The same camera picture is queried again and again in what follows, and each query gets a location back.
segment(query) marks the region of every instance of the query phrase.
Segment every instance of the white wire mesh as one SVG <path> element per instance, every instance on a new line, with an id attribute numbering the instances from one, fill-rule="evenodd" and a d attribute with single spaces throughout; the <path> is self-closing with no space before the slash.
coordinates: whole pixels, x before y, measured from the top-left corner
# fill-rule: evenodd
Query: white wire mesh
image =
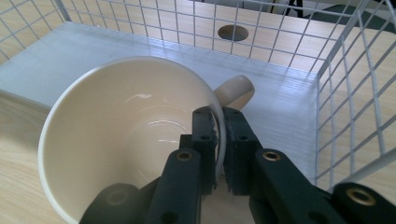
<path id="1" fill-rule="evenodd" d="M 318 74 L 316 181 L 321 188 L 359 181 L 396 160 L 396 75 L 390 69 L 396 58 L 395 12 L 389 0 L 343 1 L 338 12 L 323 10 L 319 0 L 309 7 L 288 6 L 287 1 L 229 1 L 230 7 L 222 3 L 2 1 L 0 62 L 72 21 L 303 69 Z M 356 8 L 353 14 L 347 13 L 350 7 Z M 304 18 L 287 15 L 286 8 L 291 13 L 302 10 Z M 333 21 L 318 21 L 317 15 Z M 369 29 L 375 17 L 385 22 Z M 239 35 L 235 29 L 231 39 L 221 38 L 219 28 L 230 24 L 245 27 L 246 39 L 233 41 Z M 386 31 L 389 26 L 393 33 Z"/>

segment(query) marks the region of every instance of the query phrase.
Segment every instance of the light wood surface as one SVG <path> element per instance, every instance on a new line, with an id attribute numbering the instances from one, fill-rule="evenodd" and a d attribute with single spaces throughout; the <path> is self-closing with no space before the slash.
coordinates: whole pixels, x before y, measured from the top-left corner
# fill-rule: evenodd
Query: light wood surface
<path id="1" fill-rule="evenodd" d="M 45 14 L 50 12 L 52 8 L 49 1 L 35 1 L 39 4 L 40 12 Z M 86 0 L 88 5 L 86 8 L 81 1 L 76 8 L 79 10 L 89 10 L 92 13 L 99 13 L 99 7 L 96 1 Z M 138 1 L 127 1 L 131 4 L 137 4 Z M 99 17 L 91 19 L 88 14 L 70 13 L 73 21 L 94 24 L 97 26 L 108 27 L 122 32 L 131 33 L 132 30 L 137 35 L 147 35 L 154 38 L 163 38 L 164 40 L 177 42 L 180 44 L 193 45 L 204 49 L 213 49 L 220 52 L 231 53 L 243 57 L 249 57 L 254 60 L 261 60 L 264 62 L 276 63 L 293 68 L 310 70 L 314 66 L 314 72 L 320 68 L 320 63 L 315 63 L 315 60 L 304 56 L 295 56 L 293 53 L 308 55 L 311 57 L 318 57 L 321 49 L 325 47 L 320 57 L 324 57 L 330 51 L 334 41 L 330 40 L 326 43 L 326 38 L 330 35 L 333 24 L 311 21 L 307 26 L 307 20 L 282 17 L 275 14 L 259 13 L 249 10 L 238 10 L 237 20 L 243 22 L 249 31 L 249 37 L 239 43 L 232 44 L 229 41 L 221 40 L 217 35 L 217 30 L 225 25 L 230 24 L 230 21 L 235 20 L 235 8 L 216 7 L 216 20 L 208 18 L 214 17 L 215 7 L 208 4 L 196 3 L 191 1 L 159 1 L 159 7 L 168 9 L 169 12 L 162 11 L 157 13 L 149 7 L 156 7 L 155 1 L 142 1 L 144 7 L 141 10 L 139 7 L 129 6 L 128 11 L 131 20 L 145 23 L 149 27 L 141 24 L 133 24 L 132 26 L 126 22 L 115 22 L 111 19 L 103 20 Z M 73 8 L 69 1 L 65 1 L 67 7 Z M 114 17 L 113 10 L 118 15 L 118 18 L 128 20 L 128 15 L 125 13 L 125 7 L 121 5 L 113 6 L 113 10 L 109 9 L 109 5 L 105 6 L 105 2 L 101 2 L 102 14 L 108 17 Z M 0 11 L 9 8 L 8 1 L 0 3 Z M 20 7 L 20 13 L 26 16 L 27 20 L 34 20 L 37 13 L 33 12 L 34 5 L 28 3 L 24 7 Z M 189 15 L 199 15 L 205 18 L 193 18 Z M 11 30 L 17 30 L 24 26 L 24 21 L 18 15 L 18 12 L 13 10 L 1 16 L 2 20 L 6 20 L 10 24 Z M 50 28 L 54 29 L 62 23 L 59 16 L 55 13 L 48 17 L 49 24 L 40 21 L 35 24 L 35 33 L 38 36 L 43 36 L 50 32 Z M 255 25 L 264 26 L 265 28 L 255 29 Z M 288 32 L 278 32 L 279 27 Z M 336 38 L 344 27 L 338 26 L 332 38 Z M 374 36 L 375 31 L 367 31 L 369 39 Z M 0 38 L 2 36 L 10 35 L 10 32 L 0 23 Z M 29 46 L 36 41 L 35 34 L 30 29 L 24 29 L 17 34 L 22 44 Z M 372 46 L 372 57 L 374 60 L 382 55 L 382 53 L 395 41 L 395 35 L 383 33 L 375 44 Z M 270 49 L 278 49 L 288 51 L 289 53 L 281 51 L 271 51 Z M 0 49 L 8 56 L 13 56 L 23 47 L 18 41 L 11 37 L 7 41 L 0 44 Z M 358 41 L 353 50 L 348 55 L 348 59 L 353 62 L 364 50 L 362 41 Z M 0 63 L 5 62 L 6 58 L 0 54 Z M 396 52 L 393 52 L 377 68 L 379 89 L 384 86 L 385 82 L 395 76 L 394 62 L 396 62 Z M 333 77 L 333 85 L 340 82 L 343 77 L 343 68 L 340 68 Z M 367 64 L 365 58 L 358 63 L 357 68 L 354 69 L 353 76 L 351 76 L 352 86 L 357 86 L 361 81 L 362 76 L 367 74 Z M 326 81 L 326 76 L 320 80 L 322 84 Z M 329 92 L 329 84 L 325 86 L 326 91 Z M 355 95 L 355 104 L 357 108 L 362 108 L 372 97 L 371 81 L 368 80 L 361 87 Z M 329 94 L 321 94 L 321 101 L 324 101 Z M 393 83 L 382 97 L 380 97 L 381 116 L 383 121 L 386 121 L 394 115 L 396 108 L 396 87 Z M 343 84 L 339 91 L 334 95 L 336 105 L 347 97 L 347 87 Z M 320 114 L 320 121 L 325 120 L 330 116 L 330 106 L 325 105 Z M 39 181 L 37 171 L 37 144 L 42 125 L 48 114 L 48 110 L 34 106 L 27 105 L 25 102 L 15 101 L 4 95 L 0 95 L 0 222 L 1 223 L 63 223 L 60 217 L 55 213 L 48 203 L 41 184 Z M 360 119 L 361 123 L 358 129 L 357 144 L 361 139 L 364 139 L 367 134 L 370 134 L 374 122 L 374 110 L 370 109 L 365 116 Z M 347 105 L 343 106 L 339 114 L 336 116 L 337 130 L 345 127 L 350 120 L 349 110 Z M 384 133 L 387 139 L 387 148 L 396 146 L 394 136 L 396 136 L 396 125 L 389 127 Z M 331 129 L 326 126 L 321 132 L 321 139 L 319 144 L 324 144 L 326 140 L 332 137 Z M 339 146 L 337 158 L 340 158 L 348 151 L 349 135 L 344 134 L 337 142 Z M 371 161 L 372 157 L 377 156 L 376 151 L 372 151 L 368 147 L 377 148 L 377 142 L 374 141 L 367 145 L 367 148 L 361 151 L 358 166 L 362 167 L 366 162 Z M 329 166 L 329 158 L 331 156 L 330 150 L 324 150 L 320 155 L 319 170 Z M 336 170 L 335 181 L 341 180 L 348 175 L 348 164 L 341 164 Z M 389 200 L 396 203 L 396 162 L 392 163 L 383 170 L 374 173 L 373 175 L 361 181 L 362 184 L 367 185 Z M 319 185 L 325 188 L 328 185 L 328 177 L 324 176 Z M 251 216 L 248 211 L 247 198 L 234 198 L 226 192 L 224 183 L 220 182 L 219 190 L 211 197 L 204 201 L 203 206 L 203 223 L 252 223 Z"/>

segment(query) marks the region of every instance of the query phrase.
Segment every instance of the mug handle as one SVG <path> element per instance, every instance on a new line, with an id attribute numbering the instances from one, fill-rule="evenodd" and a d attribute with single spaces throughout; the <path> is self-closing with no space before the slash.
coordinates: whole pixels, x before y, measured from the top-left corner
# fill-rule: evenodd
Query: mug handle
<path id="1" fill-rule="evenodd" d="M 232 77 L 214 90 L 221 107 L 241 110 L 253 97 L 254 86 L 245 76 Z"/>

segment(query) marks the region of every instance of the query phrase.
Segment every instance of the bolt hole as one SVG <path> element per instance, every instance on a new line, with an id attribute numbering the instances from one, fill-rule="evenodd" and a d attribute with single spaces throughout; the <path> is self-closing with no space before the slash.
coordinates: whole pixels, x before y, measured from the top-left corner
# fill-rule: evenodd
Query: bolt hole
<path id="1" fill-rule="evenodd" d="M 225 25 L 219 28 L 218 35 L 221 39 L 242 41 L 248 38 L 248 30 L 239 25 Z"/>
<path id="2" fill-rule="evenodd" d="M 202 135 L 202 136 L 201 136 L 201 139 L 204 140 L 204 141 L 207 141 L 207 140 L 210 139 L 210 137 L 207 136 L 207 135 Z"/>
<path id="3" fill-rule="evenodd" d="M 318 224 L 326 224 L 329 223 L 329 220 L 321 213 L 319 212 L 310 212 L 308 214 L 309 218 L 313 220 L 315 223 Z"/>
<path id="4" fill-rule="evenodd" d="M 177 223 L 178 215 L 173 212 L 166 212 L 161 216 L 161 222 L 163 224 L 174 224 Z"/>
<path id="5" fill-rule="evenodd" d="M 189 161 L 192 158 L 192 154 L 190 152 L 179 152 L 177 154 L 177 159 L 180 161 Z"/>
<path id="6" fill-rule="evenodd" d="M 375 205 L 375 198 L 364 189 L 347 189 L 346 195 L 355 203 L 359 203 L 366 206 Z"/>
<path id="7" fill-rule="evenodd" d="M 116 189 L 107 195 L 106 201 L 112 206 L 123 204 L 128 198 L 129 194 L 125 190 Z"/>
<path id="8" fill-rule="evenodd" d="M 262 156 L 268 161 L 279 161 L 280 156 L 275 152 L 264 152 Z"/>
<path id="9" fill-rule="evenodd" d="M 239 136 L 239 140 L 242 140 L 242 141 L 247 141 L 247 140 L 248 140 L 248 137 L 247 137 L 247 136 L 244 136 L 244 135 L 242 135 L 242 136 Z"/>

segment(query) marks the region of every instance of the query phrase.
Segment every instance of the cream ceramic cup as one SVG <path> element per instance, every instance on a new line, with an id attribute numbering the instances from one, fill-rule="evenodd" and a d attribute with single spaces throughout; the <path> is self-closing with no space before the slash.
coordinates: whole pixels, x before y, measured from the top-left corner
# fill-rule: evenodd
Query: cream ceramic cup
<path id="1" fill-rule="evenodd" d="M 38 164 L 50 203 L 65 221 L 77 223 L 109 185 L 147 185 L 161 175 L 180 135 L 191 133 L 192 111 L 205 105 L 219 129 L 219 176 L 225 153 L 221 107 L 241 109 L 253 93 L 246 77 L 212 91 L 190 69 L 154 57 L 91 70 L 64 92 L 44 124 Z"/>

